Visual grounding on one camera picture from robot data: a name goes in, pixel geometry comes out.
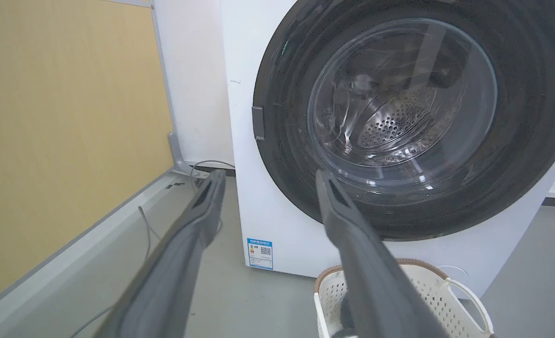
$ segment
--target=basket rim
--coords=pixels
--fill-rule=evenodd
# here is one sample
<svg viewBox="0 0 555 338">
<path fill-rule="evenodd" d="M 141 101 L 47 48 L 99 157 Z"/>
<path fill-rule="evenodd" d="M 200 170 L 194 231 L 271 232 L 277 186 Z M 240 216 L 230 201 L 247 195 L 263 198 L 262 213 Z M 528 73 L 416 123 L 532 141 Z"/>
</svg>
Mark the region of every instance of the basket rim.
<svg viewBox="0 0 555 338">
<path fill-rule="evenodd" d="M 442 280 L 445 280 L 446 278 L 449 277 L 447 274 L 444 273 L 444 271 L 438 269 L 437 267 L 434 267 L 434 265 L 425 263 L 425 261 L 420 261 L 419 259 L 400 258 L 400 259 L 397 259 L 396 262 L 399 265 L 415 265 L 416 267 L 425 268 L 437 274 L 438 277 L 442 278 Z M 321 274 L 315 280 L 313 293 L 319 293 L 319 287 L 327 276 L 339 271 L 343 271 L 342 265 L 336 265 L 335 267 L 328 268 L 325 271 L 321 272 Z"/>
</svg>

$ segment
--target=wooden partition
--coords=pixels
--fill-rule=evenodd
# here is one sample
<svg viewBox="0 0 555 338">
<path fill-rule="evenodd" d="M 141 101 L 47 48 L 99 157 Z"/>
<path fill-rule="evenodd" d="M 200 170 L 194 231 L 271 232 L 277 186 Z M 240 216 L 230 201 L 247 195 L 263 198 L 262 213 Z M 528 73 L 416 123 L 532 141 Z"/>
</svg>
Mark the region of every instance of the wooden partition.
<svg viewBox="0 0 555 338">
<path fill-rule="evenodd" d="M 172 166 L 150 8 L 0 0 L 0 292 Z"/>
</svg>

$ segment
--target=white washing machine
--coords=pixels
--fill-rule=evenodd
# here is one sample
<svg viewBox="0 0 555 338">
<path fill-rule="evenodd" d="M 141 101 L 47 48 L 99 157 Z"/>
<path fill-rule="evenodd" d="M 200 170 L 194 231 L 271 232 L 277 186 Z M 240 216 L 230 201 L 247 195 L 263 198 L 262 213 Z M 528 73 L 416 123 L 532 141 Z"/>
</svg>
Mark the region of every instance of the white washing machine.
<svg viewBox="0 0 555 338">
<path fill-rule="evenodd" d="M 244 259 L 340 263 L 329 169 L 397 257 L 481 296 L 555 178 L 555 0 L 222 0 Z"/>
</svg>

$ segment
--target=black round door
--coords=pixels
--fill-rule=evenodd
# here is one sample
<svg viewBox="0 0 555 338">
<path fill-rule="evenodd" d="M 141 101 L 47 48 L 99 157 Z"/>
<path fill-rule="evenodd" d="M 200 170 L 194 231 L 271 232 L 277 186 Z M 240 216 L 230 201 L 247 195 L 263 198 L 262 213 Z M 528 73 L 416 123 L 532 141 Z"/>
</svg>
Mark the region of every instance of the black round door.
<svg viewBox="0 0 555 338">
<path fill-rule="evenodd" d="M 385 238 L 466 229 L 555 161 L 555 1 L 299 0 L 253 105 L 269 174 L 314 219 L 323 168 Z"/>
</svg>

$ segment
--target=door glass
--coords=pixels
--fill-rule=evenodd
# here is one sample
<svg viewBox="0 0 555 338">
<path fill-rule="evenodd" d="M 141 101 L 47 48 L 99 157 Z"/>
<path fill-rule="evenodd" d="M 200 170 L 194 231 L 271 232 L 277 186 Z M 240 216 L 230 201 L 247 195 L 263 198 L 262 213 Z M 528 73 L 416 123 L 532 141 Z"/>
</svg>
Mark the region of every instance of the door glass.
<svg viewBox="0 0 555 338">
<path fill-rule="evenodd" d="M 344 182 L 431 199 L 430 190 L 453 192 L 452 177 L 472 177 L 457 174 L 485 139 L 496 96 L 492 64 L 468 34 L 432 19 L 390 21 L 327 61 L 310 94 L 309 133 Z"/>
</svg>

